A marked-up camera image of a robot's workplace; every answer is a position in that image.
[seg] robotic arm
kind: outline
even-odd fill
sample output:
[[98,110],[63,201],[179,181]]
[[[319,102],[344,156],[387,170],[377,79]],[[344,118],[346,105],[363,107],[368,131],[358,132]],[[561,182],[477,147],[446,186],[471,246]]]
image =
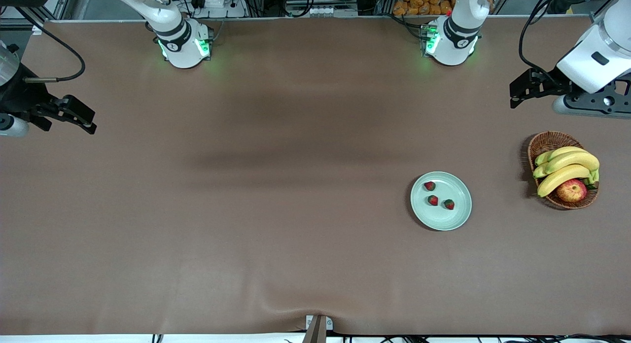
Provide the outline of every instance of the robotic arm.
[[548,72],[528,69],[511,83],[511,108],[557,95],[561,114],[631,118],[631,0],[600,13],[576,45]]
[[[47,0],[0,0],[4,6],[36,7]],[[74,96],[56,98],[44,83],[27,83],[38,77],[14,54],[16,46],[0,41],[0,136],[22,137],[29,132],[29,123],[49,131],[49,119],[73,123],[88,134],[94,134],[94,111]],[[47,78],[52,82],[56,78]]]
[[423,43],[425,53],[444,65],[460,65],[473,53],[489,8],[487,0],[456,0],[449,17],[429,23],[436,31]]
[[162,55],[179,69],[189,69],[210,58],[212,30],[185,19],[173,0],[120,0],[142,15],[154,33]]

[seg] brown fabric surface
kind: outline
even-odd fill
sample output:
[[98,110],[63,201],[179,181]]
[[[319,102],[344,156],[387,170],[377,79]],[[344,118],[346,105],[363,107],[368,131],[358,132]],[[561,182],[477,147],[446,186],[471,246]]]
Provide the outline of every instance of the brown fabric surface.
[[[178,70],[142,24],[49,24],[87,62],[49,85],[96,112],[0,139],[2,334],[297,330],[631,334],[629,121],[509,108],[524,20],[492,18],[459,67],[386,19],[228,22],[212,61]],[[544,19],[546,68],[588,26]],[[74,57],[32,37],[25,63]],[[523,141],[568,132],[602,163],[593,206],[543,206]],[[408,205],[442,170],[473,196],[440,233]]]

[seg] banana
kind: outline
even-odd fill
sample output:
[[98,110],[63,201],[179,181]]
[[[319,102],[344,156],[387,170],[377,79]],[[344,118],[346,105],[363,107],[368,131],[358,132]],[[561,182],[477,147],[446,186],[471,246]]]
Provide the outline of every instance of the banana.
[[556,150],[543,152],[536,159],[534,159],[534,165],[540,166],[542,163],[549,162],[551,159],[553,159],[556,156],[559,156],[567,152],[572,152],[572,151],[586,152],[586,150],[580,147],[574,147],[574,146],[561,147],[561,148],[557,148]]
[[563,184],[564,182],[573,178],[586,177],[590,177],[590,170],[580,164],[570,164],[569,166],[563,167],[560,170],[548,175],[546,179],[539,184],[537,195],[542,198],[546,197],[548,194],[552,193],[557,186]]
[[537,158],[534,159],[534,165],[540,166],[541,164],[546,163],[548,161],[548,157],[552,154],[552,152],[553,151],[543,152],[542,154],[537,156]]
[[543,178],[545,176],[547,176],[546,174],[546,166],[548,165],[547,162],[541,163],[541,165],[537,168],[534,169],[534,171],[532,172],[532,177],[534,179],[537,178]]
[[598,158],[594,157],[589,152],[571,151],[551,159],[546,166],[546,174],[554,173],[570,164],[581,164],[591,172],[600,167]]
[[548,156],[548,162],[557,156],[561,156],[561,154],[565,154],[567,152],[572,152],[572,151],[586,152],[586,150],[582,149],[581,147],[574,147],[574,146],[565,146],[565,147],[557,148],[556,150],[552,151],[550,156]]

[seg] green led light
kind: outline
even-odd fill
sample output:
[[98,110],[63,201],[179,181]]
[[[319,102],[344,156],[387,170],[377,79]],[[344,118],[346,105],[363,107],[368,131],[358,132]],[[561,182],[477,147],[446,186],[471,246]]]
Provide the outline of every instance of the green led light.
[[201,53],[202,56],[207,56],[208,55],[208,42],[205,42],[204,40],[197,40],[195,39],[195,44],[198,47],[199,53]]
[[160,49],[162,50],[162,56],[164,56],[164,58],[167,58],[167,52],[164,50],[164,46],[162,45],[162,42],[160,40],[158,40],[158,45],[160,45]]
[[439,33],[435,33],[434,37],[428,40],[427,48],[425,49],[427,53],[434,53],[436,51],[436,46],[438,46],[438,43],[440,42],[439,37]]

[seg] white floor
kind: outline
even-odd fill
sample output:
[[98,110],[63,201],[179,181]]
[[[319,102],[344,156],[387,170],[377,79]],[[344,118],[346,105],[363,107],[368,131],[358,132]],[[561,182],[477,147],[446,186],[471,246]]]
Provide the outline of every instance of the white floor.
[[[151,334],[103,334],[61,336],[0,336],[0,343],[151,343]],[[165,334],[162,343],[302,343],[304,333],[270,334]],[[431,337],[429,343],[505,343],[514,337]],[[327,337],[327,343],[350,343],[349,338]],[[382,343],[383,337],[353,337],[353,343]],[[404,343],[392,338],[388,343]],[[592,339],[567,339],[563,343],[604,343]]]

